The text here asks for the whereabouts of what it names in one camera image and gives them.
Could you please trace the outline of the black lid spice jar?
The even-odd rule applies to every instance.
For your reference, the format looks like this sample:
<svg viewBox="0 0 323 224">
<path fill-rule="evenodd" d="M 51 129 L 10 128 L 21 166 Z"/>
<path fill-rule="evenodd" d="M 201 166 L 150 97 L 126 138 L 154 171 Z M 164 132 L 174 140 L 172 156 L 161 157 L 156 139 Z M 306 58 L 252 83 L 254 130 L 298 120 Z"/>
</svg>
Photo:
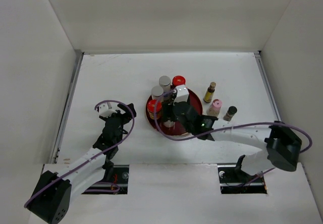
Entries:
<svg viewBox="0 0 323 224">
<path fill-rule="evenodd" d="M 174 99 L 176 98 L 176 93 L 168 93 L 163 96 L 162 105 L 173 104 Z"/>
</svg>

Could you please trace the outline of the red cap sauce jar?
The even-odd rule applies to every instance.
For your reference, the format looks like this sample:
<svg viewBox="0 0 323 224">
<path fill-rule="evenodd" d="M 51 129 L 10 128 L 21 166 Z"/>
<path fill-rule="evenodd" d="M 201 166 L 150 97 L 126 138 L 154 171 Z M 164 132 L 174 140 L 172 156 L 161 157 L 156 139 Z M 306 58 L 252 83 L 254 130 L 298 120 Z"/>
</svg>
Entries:
<svg viewBox="0 0 323 224">
<path fill-rule="evenodd" d="M 172 85 L 174 87 L 177 87 L 177 86 L 180 86 L 180 85 L 185 85 L 185 84 L 186 84 L 186 79 L 185 79 L 185 77 L 183 77 L 181 75 L 176 75 L 172 79 Z"/>
</svg>

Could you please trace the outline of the red cap chili jar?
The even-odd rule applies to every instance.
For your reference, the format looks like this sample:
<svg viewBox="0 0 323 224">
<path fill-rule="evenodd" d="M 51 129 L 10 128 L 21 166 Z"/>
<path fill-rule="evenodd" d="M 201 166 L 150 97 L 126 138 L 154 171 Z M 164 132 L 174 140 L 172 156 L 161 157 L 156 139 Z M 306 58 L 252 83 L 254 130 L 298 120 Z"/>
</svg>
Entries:
<svg viewBox="0 0 323 224">
<path fill-rule="evenodd" d="M 147 112 L 150 119 L 159 120 L 162 116 L 162 104 L 156 99 L 150 100 L 147 104 Z"/>
</svg>

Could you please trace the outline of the silver cap shaker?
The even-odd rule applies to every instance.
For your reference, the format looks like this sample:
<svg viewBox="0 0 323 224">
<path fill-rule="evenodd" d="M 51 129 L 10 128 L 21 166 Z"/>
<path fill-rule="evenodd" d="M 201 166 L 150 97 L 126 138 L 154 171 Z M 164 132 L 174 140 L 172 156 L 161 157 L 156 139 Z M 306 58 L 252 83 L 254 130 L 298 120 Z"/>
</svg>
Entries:
<svg viewBox="0 0 323 224">
<path fill-rule="evenodd" d="M 159 85 L 164 92 L 168 92 L 171 89 L 171 79 L 168 76 L 161 76 L 159 78 Z"/>
<path fill-rule="evenodd" d="M 151 89 L 151 97 L 152 99 L 158 99 L 159 97 L 161 97 L 161 99 L 159 100 L 160 102 L 163 101 L 164 97 L 163 97 L 163 93 L 164 93 L 164 90 L 161 86 L 154 86 L 152 89 Z"/>
</svg>

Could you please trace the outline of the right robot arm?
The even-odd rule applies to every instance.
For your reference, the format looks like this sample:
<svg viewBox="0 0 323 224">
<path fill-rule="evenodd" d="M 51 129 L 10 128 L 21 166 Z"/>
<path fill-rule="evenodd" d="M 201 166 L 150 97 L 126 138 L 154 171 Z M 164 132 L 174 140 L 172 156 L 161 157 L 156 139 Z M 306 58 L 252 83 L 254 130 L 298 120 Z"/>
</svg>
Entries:
<svg viewBox="0 0 323 224">
<path fill-rule="evenodd" d="M 257 153 L 239 157 L 234 168 L 239 181 L 247 181 L 272 168 L 287 172 L 297 169 L 302 141 L 281 122 L 239 128 L 232 122 L 200 115 L 186 102 L 175 103 L 172 112 L 185 130 L 197 139 L 234 142 L 259 149 Z"/>
</svg>

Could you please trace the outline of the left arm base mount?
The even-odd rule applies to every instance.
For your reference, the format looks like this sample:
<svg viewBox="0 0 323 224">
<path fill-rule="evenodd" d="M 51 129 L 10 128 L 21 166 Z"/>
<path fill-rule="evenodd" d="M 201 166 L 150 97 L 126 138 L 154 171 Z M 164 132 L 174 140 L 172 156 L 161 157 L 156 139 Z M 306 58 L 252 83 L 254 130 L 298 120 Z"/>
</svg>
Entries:
<svg viewBox="0 0 323 224">
<path fill-rule="evenodd" d="M 130 166 L 118 165 L 109 161 L 103 166 L 105 170 L 102 180 L 89 187 L 83 195 L 126 195 L 128 194 L 128 182 Z"/>
</svg>

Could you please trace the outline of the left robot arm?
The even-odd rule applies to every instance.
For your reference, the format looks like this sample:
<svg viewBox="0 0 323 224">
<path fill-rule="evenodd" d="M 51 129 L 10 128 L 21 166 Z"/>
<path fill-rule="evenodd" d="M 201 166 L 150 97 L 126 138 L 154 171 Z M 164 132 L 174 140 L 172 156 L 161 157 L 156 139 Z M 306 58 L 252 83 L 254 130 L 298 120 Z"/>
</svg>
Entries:
<svg viewBox="0 0 323 224">
<path fill-rule="evenodd" d="M 132 103 L 117 101 L 117 110 L 112 109 L 112 103 L 104 100 L 94 107 L 104 121 L 104 128 L 93 146 L 60 171 L 43 172 L 24 208 L 46 223 L 59 223 L 76 197 L 99 181 L 108 183 L 112 180 L 111 160 L 118 152 L 118 146 L 131 133 L 124 126 L 134 123 L 136 117 Z"/>
</svg>

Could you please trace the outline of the white powder glass jar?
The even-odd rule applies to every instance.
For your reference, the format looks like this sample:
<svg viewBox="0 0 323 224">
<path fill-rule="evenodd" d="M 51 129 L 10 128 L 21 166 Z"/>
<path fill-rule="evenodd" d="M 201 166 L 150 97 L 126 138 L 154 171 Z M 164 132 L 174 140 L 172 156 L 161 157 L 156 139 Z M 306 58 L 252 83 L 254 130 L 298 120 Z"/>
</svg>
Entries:
<svg viewBox="0 0 323 224">
<path fill-rule="evenodd" d="M 162 104 L 162 124 L 166 128 L 173 128 L 175 126 L 176 117 L 173 113 L 173 105 L 164 102 Z"/>
</svg>

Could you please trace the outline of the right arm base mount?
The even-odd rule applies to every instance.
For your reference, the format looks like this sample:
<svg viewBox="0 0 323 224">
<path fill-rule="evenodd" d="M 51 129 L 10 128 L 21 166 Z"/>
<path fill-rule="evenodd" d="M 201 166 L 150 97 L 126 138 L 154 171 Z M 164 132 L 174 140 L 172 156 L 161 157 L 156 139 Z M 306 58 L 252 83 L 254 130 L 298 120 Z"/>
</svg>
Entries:
<svg viewBox="0 0 323 224">
<path fill-rule="evenodd" d="M 222 194 L 267 194 L 263 177 L 249 175 L 241 170 L 245 155 L 236 164 L 219 164 L 218 177 Z"/>
</svg>

